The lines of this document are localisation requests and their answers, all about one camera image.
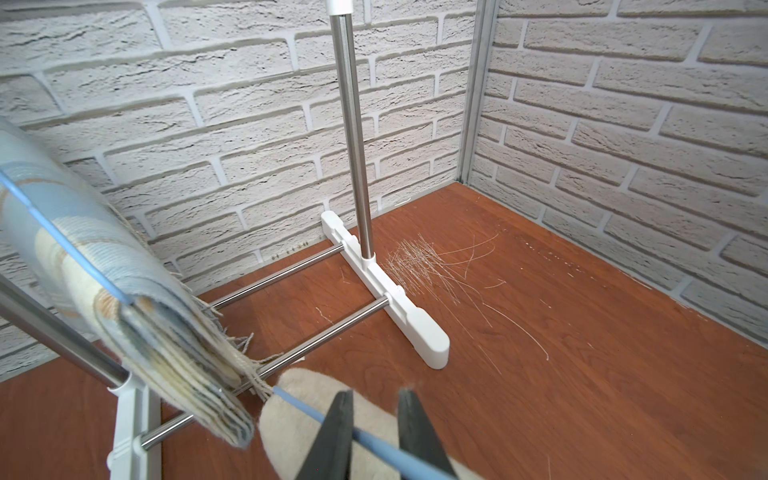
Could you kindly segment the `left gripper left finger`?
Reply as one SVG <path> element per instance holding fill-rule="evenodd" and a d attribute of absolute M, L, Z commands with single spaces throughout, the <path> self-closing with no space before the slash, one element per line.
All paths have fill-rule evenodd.
<path fill-rule="evenodd" d="M 297 479 L 348 479 L 354 427 L 354 395 L 338 392 L 299 470 Z"/>

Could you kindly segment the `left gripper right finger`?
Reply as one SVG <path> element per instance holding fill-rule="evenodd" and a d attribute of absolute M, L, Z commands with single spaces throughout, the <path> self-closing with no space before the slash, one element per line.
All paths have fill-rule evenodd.
<path fill-rule="evenodd" d="M 417 394 L 410 389 L 398 393 L 397 426 L 399 448 L 457 479 L 442 443 Z"/>

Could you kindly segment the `blue wire hanger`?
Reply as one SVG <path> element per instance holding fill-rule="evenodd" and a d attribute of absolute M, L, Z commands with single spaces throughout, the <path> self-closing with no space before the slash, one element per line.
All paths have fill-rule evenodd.
<path fill-rule="evenodd" d="M 29 215 L 46 231 L 53 240 L 101 287 L 106 289 L 119 302 L 133 305 L 134 299 L 121 291 L 106 275 L 104 275 L 77 247 L 49 220 L 32 202 L 27 194 L 4 172 L 1 171 L 1 184 L 27 210 Z"/>
<path fill-rule="evenodd" d="M 336 444 L 329 451 L 328 459 L 323 459 L 320 451 L 312 446 L 311 450 L 316 450 L 316 453 L 310 452 L 302 467 L 309 466 L 310 470 L 313 470 L 315 466 L 315 471 L 322 470 L 327 473 L 328 478 L 337 478 L 340 474 L 339 462 L 342 459 L 351 458 L 351 443 L 355 441 L 379 460 L 403 474 L 406 479 L 457 479 L 456 475 L 442 471 L 437 466 L 355 427 L 354 395 L 351 390 L 338 392 L 326 414 L 322 414 L 282 388 L 274 387 L 273 392 L 278 398 L 321 425 L 316 439 L 336 440 Z"/>

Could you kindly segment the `beige wool scarf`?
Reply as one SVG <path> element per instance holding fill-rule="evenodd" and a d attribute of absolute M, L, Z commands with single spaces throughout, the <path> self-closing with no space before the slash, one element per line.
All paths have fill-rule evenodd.
<path fill-rule="evenodd" d="M 305 368 L 286 370 L 277 387 L 318 412 L 326 413 L 339 391 L 349 388 L 343 382 Z M 397 446 L 396 415 L 372 403 L 362 394 L 354 394 L 354 425 Z M 282 398 L 274 395 L 262 408 L 258 421 L 263 448 L 281 479 L 297 476 L 320 430 L 320 423 Z M 398 479 L 400 473 L 359 444 L 352 447 L 353 479 Z"/>

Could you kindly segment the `plaid blue cream scarf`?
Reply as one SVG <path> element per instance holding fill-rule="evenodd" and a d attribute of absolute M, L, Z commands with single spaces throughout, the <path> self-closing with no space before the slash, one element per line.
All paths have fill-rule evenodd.
<path fill-rule="evenodd" d="M 1 184 L 1 235 L 18 252 L 60 316 L 98 337 L 160 397 L 191 413 L 215 436 L 245 448 L 252 415 L 236 396 L 269 386 L 234 344 L 216 313 L 154 256 L 107 198 L 31 135 L 1 124 L 1 171 L 121 291 L 119 302 L 89 276 Z"/>

